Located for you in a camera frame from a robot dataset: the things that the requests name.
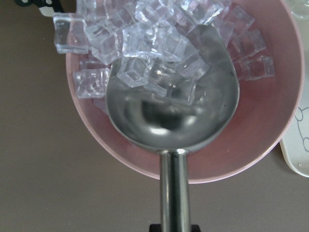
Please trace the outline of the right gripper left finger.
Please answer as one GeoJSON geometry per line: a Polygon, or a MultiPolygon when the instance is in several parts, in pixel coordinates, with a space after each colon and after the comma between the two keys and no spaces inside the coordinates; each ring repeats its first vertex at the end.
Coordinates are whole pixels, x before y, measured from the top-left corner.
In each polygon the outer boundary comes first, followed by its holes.
{"type": "Polygon", "coordinates": [[[149,232],[162,232],[160,224],[151,224],[149,226],[149,232]]]}

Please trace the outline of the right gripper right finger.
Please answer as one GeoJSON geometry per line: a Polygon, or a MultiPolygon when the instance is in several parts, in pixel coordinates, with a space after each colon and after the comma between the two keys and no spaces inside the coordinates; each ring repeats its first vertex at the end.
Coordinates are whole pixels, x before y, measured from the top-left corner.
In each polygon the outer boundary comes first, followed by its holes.
{"type": "Polygon", "coordinates": [[[191,232],[201,232],[200,226],[196,224],[191,225],[191,232]]]}

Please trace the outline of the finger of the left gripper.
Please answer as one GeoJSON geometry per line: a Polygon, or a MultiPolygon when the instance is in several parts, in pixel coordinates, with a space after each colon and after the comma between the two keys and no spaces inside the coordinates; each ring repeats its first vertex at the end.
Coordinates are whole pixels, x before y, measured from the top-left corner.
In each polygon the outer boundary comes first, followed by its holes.
{"type": "Polygon", "coordinates": [[[43,16],[52,16],[53,13],[74,13],[77,6],[75,0],[15,0],[20,7],[36,6],[43,16]]]}

